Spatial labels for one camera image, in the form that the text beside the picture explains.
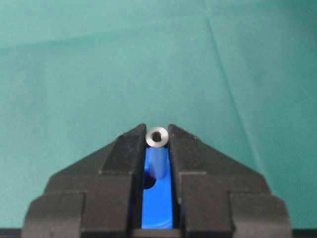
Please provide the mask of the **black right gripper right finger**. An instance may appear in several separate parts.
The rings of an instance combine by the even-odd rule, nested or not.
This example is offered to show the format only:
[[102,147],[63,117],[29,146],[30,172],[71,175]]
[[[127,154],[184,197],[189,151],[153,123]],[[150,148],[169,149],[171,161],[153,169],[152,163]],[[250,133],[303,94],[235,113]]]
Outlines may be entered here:
[[290,238],[285,203],[258,172],[171,124],[169,153],[186,238]]

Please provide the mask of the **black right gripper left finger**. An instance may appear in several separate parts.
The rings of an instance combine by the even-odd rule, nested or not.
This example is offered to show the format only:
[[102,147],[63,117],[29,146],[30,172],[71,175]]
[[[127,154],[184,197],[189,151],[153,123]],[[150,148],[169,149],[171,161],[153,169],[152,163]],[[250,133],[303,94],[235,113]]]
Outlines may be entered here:
[[126,238],[141,226],[146,126],[50,177],[32,201],[24,238]]

